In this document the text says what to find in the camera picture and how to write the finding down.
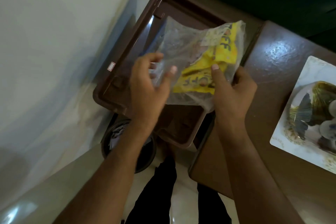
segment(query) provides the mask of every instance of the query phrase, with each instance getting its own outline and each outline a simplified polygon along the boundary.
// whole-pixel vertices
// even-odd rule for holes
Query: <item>plastic tray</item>
[[[167,16],[196,29],[213,28],[226,22],[193,0],[150,0],[129,38],[124,40],[124,49],[114,54],[114,68],[95,88],[93,98],[96,103],[132,118],[129,89],[132,66],[153,41]],[[154,132],[165,141],[187,148],[205,115],[200,106],[166,105]]]

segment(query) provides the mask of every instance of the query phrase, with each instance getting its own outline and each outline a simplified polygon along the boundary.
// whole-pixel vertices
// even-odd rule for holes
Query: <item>brown table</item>
[[[270,144],[307,58],[315,56],[336,65],[336,54],[267,21],[247,55],[244,67],[258,84],[246,117],[246,129],[254,146],[304,219],[336,223],[336,175]],[[215,133],[211,132],[199,148],[189,175],[233,198],[224,154]]]

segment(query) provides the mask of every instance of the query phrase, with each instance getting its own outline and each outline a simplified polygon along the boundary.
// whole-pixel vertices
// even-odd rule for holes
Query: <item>person's right hand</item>
[[[257,84],[242,67],[236,72],[237,84],[234,86],[225,79],[218,65],[212,65],[211,70],[215,82],[216,129],[220,138],[232,138],[245,131],[245,116]]]

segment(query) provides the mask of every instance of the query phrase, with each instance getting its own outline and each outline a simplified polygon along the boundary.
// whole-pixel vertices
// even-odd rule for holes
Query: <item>black pants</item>
[[[126,224],[169,224],[170,200],[175,181],[175,161],[169,156],[159,167],[155,168],[154,176],[135,202]],[[201,184],[197,185],[197,190],[199,224],[231,224],[231,218],[218,193]]]

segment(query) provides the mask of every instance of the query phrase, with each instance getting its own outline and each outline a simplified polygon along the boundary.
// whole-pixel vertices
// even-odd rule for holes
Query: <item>white wall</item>
[[[128,0],[0,0],[0,209],[100,141],[92,80],[147,1],[114,28]]]

